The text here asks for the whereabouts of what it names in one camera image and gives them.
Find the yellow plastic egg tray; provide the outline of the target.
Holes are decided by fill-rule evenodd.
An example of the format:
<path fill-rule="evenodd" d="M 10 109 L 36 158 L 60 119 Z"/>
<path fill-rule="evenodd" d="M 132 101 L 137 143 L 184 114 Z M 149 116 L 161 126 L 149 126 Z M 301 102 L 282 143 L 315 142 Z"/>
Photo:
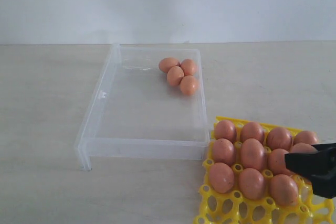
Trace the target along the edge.
<path fill-rule="evenodd" d="M 259 123 L 264 129 L 265 139 L 263 147 L 266 153 L 265 167 L 261 172 L 266 181 L 266 190 L 262 199 L 250 200 L 242 194 L 238 187 L 238 176 L 244 170 L 240 161 L 240 149 L 242 142 L 240 141 L 240 132 L 242 127 L 250 121 L 233 119 L 219 116 L 216 124 L 221 120 L 229 120 L 233 122 L 237 131 L 236 141 L 233 143 L 236 150 L 236 161 L 230 166 L 235 175 L 235 183 L 233 188 L 221 194 L 216 192 L 208 181 L 208 170 L 215 164 L 212 159 L 212 147 L 216 140 L 214 129 L 211 133 L 212 141 L 208 148 L 207 158 L 203 163 L 206 170 L 203 185 L 200 188 L 202 202 L 200 204 L 199 215 L 195 218 L 195 223 L 334 223 L 332 215 L 334 212 L 333 200 L 323 198 L 320 203 L 314 202 L 314 194 L 312 184 L 306 178 L 295 174 L 289 176 L 297 184 L 299 189 L 299 202 L 296 206 L 279 206 L 271 198 L 269 193 L 270 180 L 275 176 L 268 168 L 268 155 L 273 151 L 266 144 L 268 133 L 276 128 L 271 124 Z M 285 127 L 292 136 L 292 147 L 294 137 L 301 131 Z"/>

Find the clear plastic container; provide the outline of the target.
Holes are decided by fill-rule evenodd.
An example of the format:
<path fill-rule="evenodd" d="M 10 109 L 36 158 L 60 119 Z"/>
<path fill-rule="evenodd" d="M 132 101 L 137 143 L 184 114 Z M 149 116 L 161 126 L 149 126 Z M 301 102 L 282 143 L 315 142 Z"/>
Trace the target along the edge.
<path fill-rule="evenodd" d="M 159 70 L 166 57 L 201 66 L 197 49 L 110 47 L 75 143 L 82 169 L 91 170 L 93 156 L 203 159 L 209 145 L 204 88 L 187 96 L 168 85 Z"/>

